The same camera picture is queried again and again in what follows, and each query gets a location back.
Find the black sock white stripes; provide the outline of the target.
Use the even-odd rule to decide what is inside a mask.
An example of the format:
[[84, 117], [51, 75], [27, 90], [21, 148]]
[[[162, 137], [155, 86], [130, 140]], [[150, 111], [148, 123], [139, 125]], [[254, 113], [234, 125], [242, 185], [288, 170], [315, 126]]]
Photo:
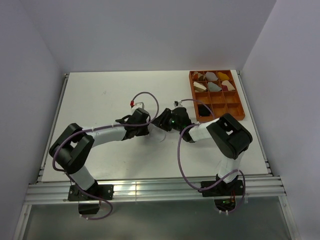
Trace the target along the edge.
[[200, 117], [210, 117], [211, 111], [207, 108], [207, 105], [199, 104], [198, 105], [198, 114]]

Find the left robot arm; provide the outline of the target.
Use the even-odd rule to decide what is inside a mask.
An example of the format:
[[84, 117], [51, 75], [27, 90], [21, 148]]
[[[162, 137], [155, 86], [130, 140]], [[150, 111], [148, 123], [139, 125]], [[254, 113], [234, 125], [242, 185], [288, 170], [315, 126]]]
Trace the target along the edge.
[[85, 166], [91, 149], [109, 142], [148, 135], [149, 118], [149, 113], [139, 107], [131, 115], [117, 119], [113, 126], [96, 131], [71, 123], [51, 146], [49, 155], [80, 187], [82, 197], [86, 200], [101, 198], [104, 190]]

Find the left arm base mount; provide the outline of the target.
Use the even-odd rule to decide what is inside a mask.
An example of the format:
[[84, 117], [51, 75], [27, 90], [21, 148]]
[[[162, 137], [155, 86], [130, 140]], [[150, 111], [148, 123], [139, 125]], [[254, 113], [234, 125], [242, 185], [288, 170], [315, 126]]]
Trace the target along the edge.
[[97, 200], [97, 197], [103, 200], [112, 200], [113, 194], [113, 184], [98, 184], [90, 191], [86, 191], [86, 193], [82, 193], [76, 185], [72, 185], [69, 188], [67, 200], [69, 202], [94, 201]]

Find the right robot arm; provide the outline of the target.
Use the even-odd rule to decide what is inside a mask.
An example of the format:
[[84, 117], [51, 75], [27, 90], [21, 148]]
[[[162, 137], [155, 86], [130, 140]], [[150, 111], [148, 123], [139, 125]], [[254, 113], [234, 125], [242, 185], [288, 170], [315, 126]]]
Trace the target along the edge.
[[[173, 110], [166, 108], [163, 113], [152, 122], [156, 127], [170, 132], [179, 132], [177, 143], [177, 163], [184, 181], [193, 189], [204, 192], [217, 189], [222, 195], [229, 194], [239, 175], [240, 162], [245, 151], [253, 141], [251, 133], [239, 123], [231, 114], [225, 113], [212, 121], [205, 123], [192, 123], [185, 107], [177, 107]], [[196, 143], [201, 140], [212, 139], [223, 155], [220, 162], [215, 182], [207, 187], [193, 185], [185, 175], [181, 163], [181, 143]]]

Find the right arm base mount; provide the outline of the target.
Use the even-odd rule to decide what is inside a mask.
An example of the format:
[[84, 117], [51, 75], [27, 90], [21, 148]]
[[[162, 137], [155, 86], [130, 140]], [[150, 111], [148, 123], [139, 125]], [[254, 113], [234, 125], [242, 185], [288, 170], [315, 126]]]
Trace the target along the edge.
[[224, 181], [222, 181], [217, 186], [211, 189], [199, 192], [203, 197], [231, 197], [242, 196], [244, 190], [244, 182], [241, 179], [236, 179], [229, 183], [225, 183]]

